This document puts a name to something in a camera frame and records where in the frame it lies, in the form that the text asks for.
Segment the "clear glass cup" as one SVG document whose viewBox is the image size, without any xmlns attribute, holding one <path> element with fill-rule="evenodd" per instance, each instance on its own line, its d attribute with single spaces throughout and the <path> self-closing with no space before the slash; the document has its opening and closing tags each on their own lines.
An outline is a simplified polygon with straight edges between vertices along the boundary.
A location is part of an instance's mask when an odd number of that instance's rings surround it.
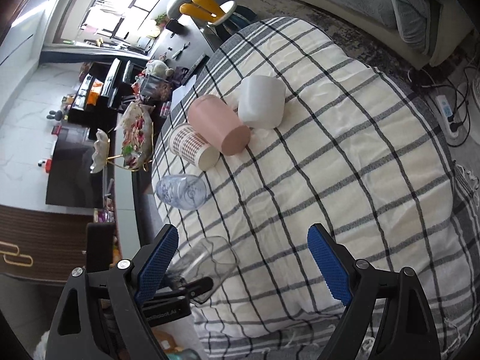
<svg viewBox="0 0 480 360">
<path fill-rule="evenodd" d="M 230 243 L 222 236 L 209 236 L 183 253 L 168 268 L 164 281 L 171 289 L 187 289 L 190 300 L 202 305 L 238 266 Z"/>
</svg>

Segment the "patterned paper cup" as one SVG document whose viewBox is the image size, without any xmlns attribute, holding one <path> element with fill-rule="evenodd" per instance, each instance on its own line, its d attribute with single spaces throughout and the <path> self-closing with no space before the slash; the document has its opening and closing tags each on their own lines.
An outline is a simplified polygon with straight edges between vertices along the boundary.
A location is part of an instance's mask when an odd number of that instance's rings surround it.
<svg viewBox="0 0 480 360">
<path fill-rule="evenodd" d="M 174 127 L 168 139 L 168 147 L 174 155 L 203 172 L 215 166 L 220 158 L 220 152 L 189 124 Z"/>
</svg>

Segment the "pink plastic cup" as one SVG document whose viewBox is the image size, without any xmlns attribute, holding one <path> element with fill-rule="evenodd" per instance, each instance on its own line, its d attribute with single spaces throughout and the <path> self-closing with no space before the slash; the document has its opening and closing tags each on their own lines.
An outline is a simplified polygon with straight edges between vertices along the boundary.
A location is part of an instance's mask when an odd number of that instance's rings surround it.
<svg viewBox="0 0 480 360">
<path fill-rule="evenodd" d="M 250 128 L 215 95 L 193 100 L 187 119 L 193 129 L 224 156 L 241 153 L 251 139 Z"/>
</svg>

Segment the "white plastic cup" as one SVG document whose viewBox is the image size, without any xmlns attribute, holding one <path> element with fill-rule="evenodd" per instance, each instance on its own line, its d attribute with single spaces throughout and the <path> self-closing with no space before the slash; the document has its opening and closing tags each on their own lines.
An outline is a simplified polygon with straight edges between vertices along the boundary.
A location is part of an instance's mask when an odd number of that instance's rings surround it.
<svg viewBox="0 0 480 360">
<path fill-rule="evenodd" d="M 250 128 L 274 129 L 283 119 L 286 85 L 270 76 L 249 76 L 241 81 L 238 117 Z"/>
</svg>

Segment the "clear blue printed bottle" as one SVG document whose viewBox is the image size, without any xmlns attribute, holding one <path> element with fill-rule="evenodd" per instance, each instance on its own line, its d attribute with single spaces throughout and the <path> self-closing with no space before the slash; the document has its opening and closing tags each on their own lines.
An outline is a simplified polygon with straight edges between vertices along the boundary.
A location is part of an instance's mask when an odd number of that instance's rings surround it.
<svg viewBox="0 0 480 360">
<path fill-rule="evenodd" d="M 207 199 L 207 187 L 196 175 L 166 175 L 155 186 L 162 203 L 179 210 L 196 211 Z"/>
</svg>

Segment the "black television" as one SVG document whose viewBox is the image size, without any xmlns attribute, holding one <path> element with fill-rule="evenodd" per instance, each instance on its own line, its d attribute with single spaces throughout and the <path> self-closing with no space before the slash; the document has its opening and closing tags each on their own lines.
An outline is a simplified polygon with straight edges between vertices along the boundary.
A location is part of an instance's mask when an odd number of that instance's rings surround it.
<svg viewBox="0 0 480 360">
<path fill-rule="evenodd" d="M 51 158 L 46 204 L 93 209 L 103 205 L 103 173 L 90 173 L 95 152 L 89 129 L 61 124 Z"/>
</svg>

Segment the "two-tier snack tray stand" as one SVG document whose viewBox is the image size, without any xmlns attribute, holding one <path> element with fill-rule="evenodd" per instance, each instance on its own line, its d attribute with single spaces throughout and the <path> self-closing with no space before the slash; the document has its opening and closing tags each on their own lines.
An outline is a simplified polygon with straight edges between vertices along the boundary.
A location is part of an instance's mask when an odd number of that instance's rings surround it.
<svg viewBox="0 0 480 360">
<path fill-rule="evenodd" d="M 101 172 L 107 164 L 115 166 L 114 160 L 118 158 L 124 161 L 122 169 L 131 172 L 147 170 L 153 155 L 154 137 L 154 124 L 147 107 L 140 102 L 131 102 L 114 128 L 115 131 L 119 129 L 123 131 L 123 141 L 120 154 L 116 156 L 109 156 L 111 140 L 108 135 L 101 129 L 97 130 L 89 168 L 91 174 Z"/>
</svg>

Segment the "clear snack jar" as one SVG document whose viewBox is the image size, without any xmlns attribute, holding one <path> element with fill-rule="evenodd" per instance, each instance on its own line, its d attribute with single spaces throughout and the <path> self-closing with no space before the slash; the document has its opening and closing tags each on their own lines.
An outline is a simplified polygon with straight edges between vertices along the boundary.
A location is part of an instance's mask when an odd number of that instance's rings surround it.
<svg viewBox="0 0 480 360">
<path fill-rule="evenodd" d="M 151 101 L 167 102 L 171 99 L 172 92 L 173 87 L 169 81 L 154 75 L 144 76 L 140 85 L 140 94 Z"/>
</svg>

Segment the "black piano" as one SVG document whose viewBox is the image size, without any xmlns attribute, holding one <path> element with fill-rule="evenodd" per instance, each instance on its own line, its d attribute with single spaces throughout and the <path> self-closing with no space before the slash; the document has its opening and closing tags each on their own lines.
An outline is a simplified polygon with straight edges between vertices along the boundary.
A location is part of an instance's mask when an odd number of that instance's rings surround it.
<svg viewBox="0 0 480 360">
<path fill-rule="evenodd" d="M 145 66 L 118 58 L 111 63 L 92 63 L 68 108 L 67 121 L 91 131 L 110 131 L 122 102 L 134 94 L 132 84 Z"/>
</svg>

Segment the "white power strip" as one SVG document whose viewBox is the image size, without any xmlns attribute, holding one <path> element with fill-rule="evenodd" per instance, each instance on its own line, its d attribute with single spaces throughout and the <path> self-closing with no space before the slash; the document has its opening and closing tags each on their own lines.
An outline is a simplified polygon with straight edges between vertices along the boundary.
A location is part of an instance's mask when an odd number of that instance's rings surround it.
<svg viewBox="0 0 480 360">
<path fill-rule="evenodd" d="M 456 140 L 459 136 L 458 127 L 454 120 L 452 108 L 445 95 L 439 94 L 435 97 L 435 103 L 439 108 L 439 113 L 442 116 L 442 121 L 445 125 L 446 133 L 451 138 Z"/>
</svg>

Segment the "plaid checked tablecloth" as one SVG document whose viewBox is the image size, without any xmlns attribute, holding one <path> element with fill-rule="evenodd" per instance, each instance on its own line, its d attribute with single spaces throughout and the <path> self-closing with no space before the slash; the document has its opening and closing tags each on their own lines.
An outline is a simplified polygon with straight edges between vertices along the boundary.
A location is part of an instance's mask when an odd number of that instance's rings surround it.
<svg viewBox="0 0 480 360">
<path fill-rule="evenodd" d="M 168 149 L 196 98 L 236 107 L 242 80 L 253 75 L 286 86 L 278 127 L 254 130 L 241 154 L 206 172 Z M 478 200 L 465 170 L 425 102 L 347 57 L 315 25 L 262 20 L 220 47 L 155 148 L 152 179 L 179 174 L 199 175 L 208 187 L 196 211 L 157 205 L 179 232 L 179 254 L 221 236 L 239 259 L 192 311 L 210 359 L 314 359 L 326 345 L 343 306 L 308 249 L 315 223 L 378 269 L 416 271 L 443 359 L 479 326 Z"/>
</svg>

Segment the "black remote control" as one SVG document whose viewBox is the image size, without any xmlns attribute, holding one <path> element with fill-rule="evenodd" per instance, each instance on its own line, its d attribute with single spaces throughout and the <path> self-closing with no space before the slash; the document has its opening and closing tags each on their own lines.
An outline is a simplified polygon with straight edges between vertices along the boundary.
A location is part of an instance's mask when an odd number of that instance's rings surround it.
<svg viewBox="0 0 480 360">
<path fill-rule="evenodd" d="M 197 73 L 197 71 L 202 68 L 206 63 L 207 61 L 210 59 L 210 57 L 206 54 L 202 54 L 198 59 L 197 61 L 193 64 L 193 66 L 189 69 L 189 71 L 186 73 L 186 75 L 184 76 L 181 84 L 184 86 L 188 81 L 189 79 L 195 75 Z"/>
</svg>

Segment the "yellow rabbit ear stool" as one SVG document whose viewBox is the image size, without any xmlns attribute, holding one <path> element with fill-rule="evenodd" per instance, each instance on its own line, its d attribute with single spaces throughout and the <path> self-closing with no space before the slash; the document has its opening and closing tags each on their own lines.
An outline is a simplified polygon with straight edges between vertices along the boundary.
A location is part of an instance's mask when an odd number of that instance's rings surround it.
<svg viewBox="0 0 480 360">
<path fill-rule="evenodd" d="M 202 20 L 222 41 L 257 20 L 256 13 L 233 0 L 221 5 L 216 0 L 191 0 L 180 6 L 180 13 Z"/>
</svg>

